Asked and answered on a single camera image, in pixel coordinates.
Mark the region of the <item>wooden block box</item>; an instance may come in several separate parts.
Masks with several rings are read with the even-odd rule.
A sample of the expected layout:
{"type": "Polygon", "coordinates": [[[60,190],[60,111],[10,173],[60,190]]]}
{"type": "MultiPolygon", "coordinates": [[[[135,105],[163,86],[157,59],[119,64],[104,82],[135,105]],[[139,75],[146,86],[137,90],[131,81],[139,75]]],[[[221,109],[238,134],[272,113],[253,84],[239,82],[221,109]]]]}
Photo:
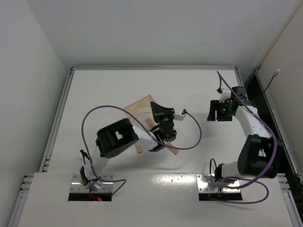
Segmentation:
{"type": "MultiPolygon", "coordinates": [[[[124,110],[131,113],[133,116],[135,116],[137,119],[139,119],[139,116],[141,114],[152,114],[151,105],[150,102],[156,102],[154,98],[151,95],[147,95],[143,97],[140,100],[137,100],[136,102],[126,106],[124,110]]],[[[151,118],[146,118],[145,122],[151,129],[152,127],[156,126],[156,123],[151,118]]],[[[135,149],[138,154],[143,152],[143,148],[135,144],[135,149]]],[[[178,149],[175,148],[168,148],[174,155],[177,155],[179,153],[178,149]]]]}

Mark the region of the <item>aluminium table frame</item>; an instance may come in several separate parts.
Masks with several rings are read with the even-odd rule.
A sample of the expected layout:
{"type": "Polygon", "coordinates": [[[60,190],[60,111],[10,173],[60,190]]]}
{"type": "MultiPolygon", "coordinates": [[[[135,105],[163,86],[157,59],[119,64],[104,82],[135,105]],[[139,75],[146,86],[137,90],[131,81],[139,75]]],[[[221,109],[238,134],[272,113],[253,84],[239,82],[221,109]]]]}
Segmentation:
{"type": "Polygon", "coordinates": [[[237,120],[208,122],[218,99],[218,74],[230,86],[242,80],[234,67],[76,67],[68,77],[54,123],[46,172],[35,173],[19,219],[21,227],[292,227],[301,226],[290,193],[280,180],[261,179],[241,193],[243,204],[200,201],[196,174],[209,160],[230,163],[246,140],[237,120]],[[168,150],[138,154],[131,147],[104,169],[126,179],[111,201],[70,201],[73,174],[82,160],[81,122],[90,149],[99,129],[124,118],[122,108],[151,95],[162,106],[186,109],[176,122],[177,155],[168,150]]]}

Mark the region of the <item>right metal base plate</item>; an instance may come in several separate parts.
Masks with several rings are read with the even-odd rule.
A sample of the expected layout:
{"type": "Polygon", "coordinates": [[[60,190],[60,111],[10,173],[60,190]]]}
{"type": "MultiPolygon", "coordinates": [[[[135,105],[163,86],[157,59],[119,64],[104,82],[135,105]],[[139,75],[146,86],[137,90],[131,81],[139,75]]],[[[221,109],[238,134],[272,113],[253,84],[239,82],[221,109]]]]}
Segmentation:
{"type": "Polygon", "coordinates": [[[210,174],[197,174],[196,182],[199,194],[241,193],[240,189],[222,187],[210,174]]]}

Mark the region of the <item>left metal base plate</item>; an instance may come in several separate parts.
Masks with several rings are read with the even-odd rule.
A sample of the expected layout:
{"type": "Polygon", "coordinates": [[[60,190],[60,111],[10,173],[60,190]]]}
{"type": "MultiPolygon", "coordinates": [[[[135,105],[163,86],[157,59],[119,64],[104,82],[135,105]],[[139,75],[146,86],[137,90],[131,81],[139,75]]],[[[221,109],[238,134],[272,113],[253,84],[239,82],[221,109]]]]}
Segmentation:
{"type": "Polygon", "coordinates": [[[70,193],[112,193],[113,183],[102,182],[100,180],[90,181],[84,185],[80,174],[74,174],[71,179],[70,193]]]}

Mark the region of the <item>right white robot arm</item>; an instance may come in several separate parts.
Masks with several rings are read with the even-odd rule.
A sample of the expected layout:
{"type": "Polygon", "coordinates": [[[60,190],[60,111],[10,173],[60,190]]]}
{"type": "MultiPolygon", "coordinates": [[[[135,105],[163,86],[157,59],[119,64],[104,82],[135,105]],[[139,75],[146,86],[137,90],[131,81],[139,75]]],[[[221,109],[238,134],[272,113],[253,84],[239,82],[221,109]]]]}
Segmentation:
{"type": "Polygon", "coordinates": [[[210,102],[208,121],[229,122],[235,117],[240,123],[246,137],[244,146],[237,161],[229,164],[220,164],[215,168],[214,180],[216,182],[230,183],[236,177],[256,177],[265,168],[269,168],[262,178],[273,179],[276,177],[284,143],[279,138],[274,138],[259,121],[257,105],[247,99],[244,87],[219,88],[219,100],[210,102]]]}

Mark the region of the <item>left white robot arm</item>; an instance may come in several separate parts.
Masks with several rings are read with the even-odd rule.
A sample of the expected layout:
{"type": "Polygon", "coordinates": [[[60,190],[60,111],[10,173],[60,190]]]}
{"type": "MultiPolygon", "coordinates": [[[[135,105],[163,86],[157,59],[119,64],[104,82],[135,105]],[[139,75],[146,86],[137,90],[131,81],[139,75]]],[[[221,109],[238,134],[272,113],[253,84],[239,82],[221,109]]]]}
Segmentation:
{"type": "Polygon", "coordinates": [[[97,181],[96,175],[102,171],[109,159],[122,154],[132,145],[136,144],[150,152],[158,152],[176,139],[174,108],[163,107],[154,101],[151,101],[150,105],[156,125],[148,132],[132,125],[128,118],[123,118],[97,132],[95,151],[92,155],[80,150],[82,158],[88,160],[80,169],[84,186],[97,181]]]}

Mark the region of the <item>metal base plate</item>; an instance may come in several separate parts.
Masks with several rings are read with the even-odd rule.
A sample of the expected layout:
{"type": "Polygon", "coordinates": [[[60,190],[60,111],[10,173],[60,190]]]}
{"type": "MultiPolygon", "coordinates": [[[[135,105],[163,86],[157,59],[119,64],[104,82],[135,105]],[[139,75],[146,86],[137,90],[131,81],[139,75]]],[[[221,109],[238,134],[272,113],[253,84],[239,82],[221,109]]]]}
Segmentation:
{"type": "Polygon", "coordinates": [[[100,180],[90,181],[84,185],[80,174],[74,174],[71,179],[70,193],[112,193],[113,183],[102,182],[100,180]]]}
{"type": "Polygon", "coordinates": [[[199,194],[241,193],[240,189],[222,187],[210,174],[197,174],[196,182],[199,194]]]}

